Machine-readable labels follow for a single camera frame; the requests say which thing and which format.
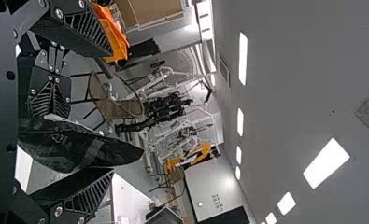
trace black machine part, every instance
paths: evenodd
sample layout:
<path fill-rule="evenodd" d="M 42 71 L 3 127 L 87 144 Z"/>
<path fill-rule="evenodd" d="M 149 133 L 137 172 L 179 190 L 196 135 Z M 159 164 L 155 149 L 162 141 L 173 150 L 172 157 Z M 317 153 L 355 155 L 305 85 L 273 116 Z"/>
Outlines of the black machine part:
<path fill-rule="evenodd" d="M 85 57 L 112 56 L 106 32 L 89 1 L 49 1 L 50 11 L 32 27 L 34 33 Z"/>
<path fill-rule="evenodd" d="M 0 223 L 5 222 L 14 189 L 18 130 L 15 46 L 49 8 L 48 1 L 29 0 L 10 13 L 6 2 L 0 1 Z"/>
<path fill-rule="evenodd" d="M 60 68 L 54 69 L 54 64 L 50 69 L 53 71 L 49 70 L 47 58 L 51 58 L 52 53 L 54 51 L 48 54 L 41 50 L 37 57 L 18 58 L 20 118 L 42 118 L 48 114 L 68 118 L 70 114 L 71 79 L 61 76 L 64 71 L 62 59 L 58 60 Z"/>
<path fill-rule="evenodd" d="M 72 8 L 70 8 L 72 4 L 79 4 L 80 2 L 85 3 L 82 12 L 76 14 L 70 11 L 72 10 Z M 63 12 L 61 21 L 53 19 L 53 13 L 55 13 L 56 16 L 60 15 L 60 13 L 56 13 L 59 12 L 55 10 L 57 6 L 59 6 L 60 10 Z M 73 16 L 71 18 L 72 23 L 70 23 L 70 17 L 67 12 L 73 12 L 71 14 Z M 81 23 L 75 23 L 76 19 L 81 19 Z M 99 29 L 100 23 L 98 20 L 94 19 L 94 12 L 88 1 L 0 0 L 0 224 L 67 223 L 65 220 L 69 220 L 68 223 L 86 223 L 88 219 L 82 221 L 81 217 L 79 219 L 77 219 L 77 217 L 92 217 L 93 210 L 88 208 L 88 206 L 91 206 L 90 203 L 92 203 L 93 208 L 97 208 L 98 206 L 98 200 L 89 202 L 89 197 L 91 196 L 94 198 L 95 196 L 94 194 L 92 195 L 92 192 L 97 194 L 95 189 L 89 188 L 91 194 L 85 191 L 78 191 L 78 194 L 72 194 L 78 196 L 82 195 L 79 196 L 79 198 L 82 197 L 80 201 L 83 203 L 83 199 L 85 198 L 88 204 L 81 203 L 82 207 L 80 205 L 80 211 L 83 212 L 83 209 L 85 209 L 86 212 L 81 213 L 75 211 L 71 212 L 72 215 L 69 215 L 70 208 L 67 208 L 67 210 L 63 209 L 60 216 L 57 216 L 60 217 L 60 219 L 55 218 L 51 220 L 50 218 L 54 217 L 55 212 L 59 211 L 59 209 L 57 209 L 58 207 L 50 207 L 51 209 L 55 209 L 51 211 L 48 210 L 45 204 L 39 206 L 39 204 L 34 203 L 34 201 L 43 203 L 46 200 L 49 200 L 49 202 L 56 200 L 56 203 L 49 203 L 49 205 L 58 205 L 60 203 L 57 201 L 63 199 L 61 196 L 54 198 L 49 197 L 48 199 L 34 197 L 33 200 L 29 200 L 24 192 L 20 190 L 20 186 L 14 184 L 18 134 L 19 80 L 17 62 L 15 59 L 15 47 L 17 44 L 21 43 L 23 35 L 30 28 L 34 27 L 36 23 L 38 23 L 38 25 L 41 24 L 41 26 L 35 28 L 35 31 L 38 31 L 39 35 L 43 35 L 46 38 L 56 37 L 57 39 L 52 38 L 52 40 L 59 41 L 60 44 L 66 45 L 68 49 L 76 50 L 77 53 L 82 53 L 84 56 L 110 56 L 112 54 L 109 43 L 108 41 L 106 42 L 106 34 L 104 30 Z M 98 188 L 100 196 L 104 194 L 100 189 L 106 189 L 110 182 L 104 178 L 101 182 L 96 182 L 96 185 L 100 187 Z M 77 184 L 78 181 L 71 182 L 70 185 L 65 185 L 64 189 L 71 189 Z"/>
<path fill-rule="evenodd" d="M 17 182 L 7 223 L 88 223 L 105 197 L 113 169 L 90 167 L 27 196 Z"/>

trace metal bracket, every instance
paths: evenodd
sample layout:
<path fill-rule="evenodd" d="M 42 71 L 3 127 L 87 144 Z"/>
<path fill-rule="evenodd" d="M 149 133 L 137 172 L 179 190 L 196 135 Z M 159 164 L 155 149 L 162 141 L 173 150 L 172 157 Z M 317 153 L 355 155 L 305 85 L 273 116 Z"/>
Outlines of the metal bracket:
<path fill-rule="evenodd" d="M 48 68 L 48 53 L 45 50 L 41 50 L 35 58 L 35 65 L 49 70 Z"/>
<path fill-rule="evenodd" d="M 17 43 L 21 37 L 50 9 L 47 0 L 30 0 L 12 16 L 13 34 Z"/>
<path fill-rule="evenodd" d="M 50 70 L 51 72 L 55 70 L 55 58 L 56 58 L 56 48 L 50 46 L 48 52 L 48 70 Z"/>

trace screw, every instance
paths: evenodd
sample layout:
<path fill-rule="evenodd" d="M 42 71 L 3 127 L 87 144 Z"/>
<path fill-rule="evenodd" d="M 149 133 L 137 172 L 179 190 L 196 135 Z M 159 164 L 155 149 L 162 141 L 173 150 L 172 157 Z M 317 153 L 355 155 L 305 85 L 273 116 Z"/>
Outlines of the screw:
<path fill-rule="evenodd" d="M 55 212 L 53 213 L 54 216 L 59 217 L 62 215 L 63 212 L 63 208 L 62 207 L 57 207 Z"/>
<path fill-rule="evenodd" d="M 41 7 L 45 7 L 47 4 L 45 3 L 45 0 L 38 0 L 38 4 L 41 6 Z"/>
<path fill-rule="evenodd" d="M 80 217 L 78 224 L 84 224 L 85 223 L 85 218 L 84 217 Z"/>
<path fill-rule="evenodd" d="M 78 1 L 78 4 L 79 4 L 79 6 L 80 6 L 81 8 L 85 8 L 85 3 L 84 3 L 84 1 L 83 1 L 83 0 L 79 0 L 79 1 Z"/>
<path fill-rule="evenodd" d="M 60 20 L 63 18 L 63 12 L 59 8 L 55 9 L 55 14 Z"/>

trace indoor room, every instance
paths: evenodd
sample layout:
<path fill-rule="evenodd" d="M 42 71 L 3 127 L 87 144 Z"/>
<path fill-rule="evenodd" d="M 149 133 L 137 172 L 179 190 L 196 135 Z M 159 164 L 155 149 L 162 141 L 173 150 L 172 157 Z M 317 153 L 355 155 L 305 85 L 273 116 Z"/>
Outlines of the indoor room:
<path fill-rule="evenodd" d="M 369 223 L 369 0 L 0 0 L 0 223 Z"/>

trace white wall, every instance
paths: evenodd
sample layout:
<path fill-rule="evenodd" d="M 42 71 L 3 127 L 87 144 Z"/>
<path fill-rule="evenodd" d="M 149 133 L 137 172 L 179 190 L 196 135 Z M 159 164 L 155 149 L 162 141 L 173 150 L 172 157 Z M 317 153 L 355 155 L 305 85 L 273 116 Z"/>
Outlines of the white wall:
<path fill-rule="evenodd" d="M 240 188 L 231 164 L 224 153 L 217 162 L 206 161 L 193 166 L 186 170 L 185 175 L 198 221 L 244 206 L 248 212 L 250 223 L 255 223 L 245 194 Z M 212 201 L 212 195 L 215 194 L 219 194 L 224 207 L 223 211 L 218 211 L 215 208 Z"/>

